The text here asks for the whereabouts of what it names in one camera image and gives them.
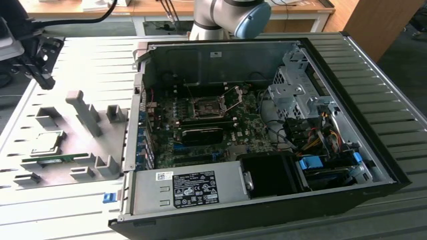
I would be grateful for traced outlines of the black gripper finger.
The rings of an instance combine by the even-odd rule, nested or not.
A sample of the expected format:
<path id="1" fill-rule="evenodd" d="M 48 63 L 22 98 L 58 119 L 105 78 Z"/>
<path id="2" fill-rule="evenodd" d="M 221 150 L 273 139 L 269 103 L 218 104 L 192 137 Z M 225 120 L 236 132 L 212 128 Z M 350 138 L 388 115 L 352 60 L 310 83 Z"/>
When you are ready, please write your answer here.
<path id="1" fill-rule="evenodd" d="M 34 79 L 40 86 L 42 85 L 42 69 L 34 59 L 12 59 L 9 62 L 20 73 L 29 79 Z"/>
<path id="2" fill-rule="evenodd" d="M 41 37 L 38 41 L 37 52 L 33 57 L 36 69 L 33 77 L 44 90 L 50 90 L 56 84 L 52 71 L 64 43 L 64 37 Z"/>

